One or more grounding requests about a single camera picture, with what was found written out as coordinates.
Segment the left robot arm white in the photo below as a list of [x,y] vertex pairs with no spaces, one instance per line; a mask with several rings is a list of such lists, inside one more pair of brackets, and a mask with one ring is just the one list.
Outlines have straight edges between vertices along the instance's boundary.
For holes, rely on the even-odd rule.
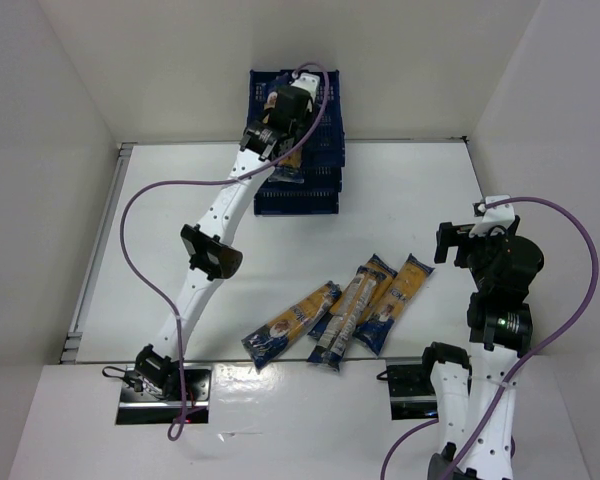
[[186,393],[179,366],[184,347],[211,296],[242,263],[243,254],[232,243],[248,205],[270,176],[269,166],[287,157],[317,125],[317,115],[324,111],[315,105],[318,83],[303,76],[277,88],[273,106],[245,128],[230,175],[211,206],[195,225],[182,227],[189,267],[174,302],[175,325],[164,326],[135,362],[137,375],[157,397],[172,400]]

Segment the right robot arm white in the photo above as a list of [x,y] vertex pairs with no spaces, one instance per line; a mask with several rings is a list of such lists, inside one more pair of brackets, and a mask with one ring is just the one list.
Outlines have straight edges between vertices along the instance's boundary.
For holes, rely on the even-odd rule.
[[422,356],[437,401],[439,450],[430,479],[510,479],[515,383],[509,370],[530,349],[532,317],[525,299],[544,255],[517,235],[515,224],[472,234],[472,225],[440,225],[434,260],[456,248],[455,266],[471,273],[469,347],[434,342]]

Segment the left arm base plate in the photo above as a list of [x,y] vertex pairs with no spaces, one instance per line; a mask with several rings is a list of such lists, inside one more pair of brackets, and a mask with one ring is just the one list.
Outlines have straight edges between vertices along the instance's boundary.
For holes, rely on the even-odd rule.
[[[160,397],[143,382],[132,366],[107,366],[107,375],[122,382],[117,406],[116,425],[169,425],[179,416],[181,398],[178,392]],[[209,365],[186,364],[186,424],[206,424],[209,418],[209,398],[212,368]]]

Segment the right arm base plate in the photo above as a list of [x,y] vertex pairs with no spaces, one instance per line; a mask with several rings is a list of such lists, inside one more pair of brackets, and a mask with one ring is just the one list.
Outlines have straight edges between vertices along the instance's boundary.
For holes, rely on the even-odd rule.
[[438,417],[434,388],[421,363],[388,364],[376,379],[388,387],[392,420]]

